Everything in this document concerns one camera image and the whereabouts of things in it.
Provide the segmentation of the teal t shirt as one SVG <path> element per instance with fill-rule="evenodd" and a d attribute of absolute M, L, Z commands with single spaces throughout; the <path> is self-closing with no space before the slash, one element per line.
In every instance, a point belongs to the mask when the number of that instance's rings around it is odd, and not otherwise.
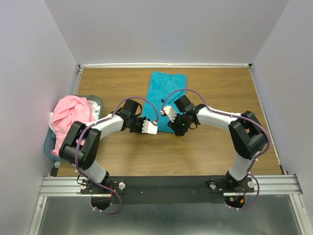
<path fill-rule="evenodd" d="M 166 97 L 173 91 L 178 89 L 186 89 L 187 88 L 187 76 L 183 74 L 167 74 L 158 71 L 152 72 L 150 85 L 147 93 L 146 99 L 153 103 L 156 109 L 159 111 L 166 99 Z M 176 108 L 174 101 L 176 101 L 181 96 L 185 95 L 186 91 L 178 91 L 170 96 L 167 99 L 165 106 L 172 106 L 176 112 L 178 109 Z M 156 114 L 154 108 L 149 104 L 144 104 L 142 116 L 148 117 L 152 120 L 155 119 Z M 165 132 L 173 134 L 174 131 L 167 125 L 169 122 L 168 117 L 159 116 L 158 122 L 158 132 Z"/>

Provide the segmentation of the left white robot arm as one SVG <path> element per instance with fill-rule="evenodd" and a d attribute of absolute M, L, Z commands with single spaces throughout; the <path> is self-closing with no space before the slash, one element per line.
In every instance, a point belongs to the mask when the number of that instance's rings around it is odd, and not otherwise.
<path fill-rule="evenodd" d="M 123 107 L 102 119 L 89 124 L 75 121 L 63 140 L 59 157 L 92 179 L 91 187 L 97 193 L 104 193 L 110 187 L 109 173 L 95 159 L 99 143 L 104 137 L 125 129 L 144 134 L 144 127 L 150 119 L 137 114 L 137 109 L 142 109 L 142 105 L 127 99 Z"/>

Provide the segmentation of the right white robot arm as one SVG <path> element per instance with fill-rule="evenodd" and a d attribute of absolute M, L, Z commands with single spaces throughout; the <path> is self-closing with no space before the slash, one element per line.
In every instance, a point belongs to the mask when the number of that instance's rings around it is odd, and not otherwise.
<path fill-rule="evenodd" d="M 246 111 L 234 114 L 216 110 L 199 104 L 195 106 L 183 95 L 172 106 L 161 108 L 161 115 L 169 118 L 168 126 L 176 136 L 184 136 L 191 124 L 210 125 L 230 133 L 236 157 L 225 175 L 225 187 L 235 192 L 243 186 L 257 158 L 264 154 L 270 145 L 268 132 L 262 127 L 254 113 Z"/>

